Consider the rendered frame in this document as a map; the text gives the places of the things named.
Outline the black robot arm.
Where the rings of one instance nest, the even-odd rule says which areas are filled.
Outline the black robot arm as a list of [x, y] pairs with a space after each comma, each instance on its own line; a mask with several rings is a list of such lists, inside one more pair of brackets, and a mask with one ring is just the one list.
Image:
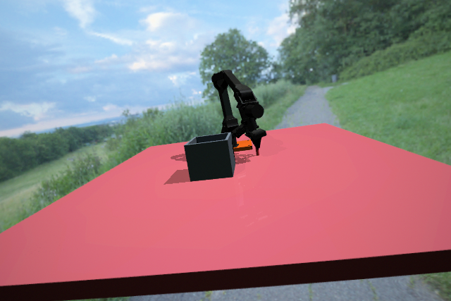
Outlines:
[[246, 85], [243, 85], [231, 70], [222, 70], [214, 73], [211, 77], [214, 87], [218, 90], [223, 110], [223, 122], [221, 133], [231, 133], [233, 140], [233, 148], [237, 147], [236, 138], [239, 138], [245, 132], [249, 133], [249, 129], [244, 122], [238, 124], [237, 119], [233, 116], [228, 96], [228, 86], [234, 91], [234, 98], [238, 102], [236, 108], [239, 109], [241, 118], [261, 118], [264, 114], [262, 105], [259, 104], [253, 91]]

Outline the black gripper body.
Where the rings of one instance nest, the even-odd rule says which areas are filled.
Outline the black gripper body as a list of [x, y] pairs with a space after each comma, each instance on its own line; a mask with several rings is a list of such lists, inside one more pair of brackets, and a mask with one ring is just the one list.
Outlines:
[[250, 134], [250, 137], [253, 140], [258, 140], [261, 137], [267, 136], [265, 130], [262, 130], [261, 128], [257, 130], [257, 128], [259, 128], [259, 126], [257, 125], [256, 118], [244, 118], [241, 121], [244, 122], [246, 124], [246, 126], [248, 127], [249, 133], [246, 133], [246, 134], [247, 135]]

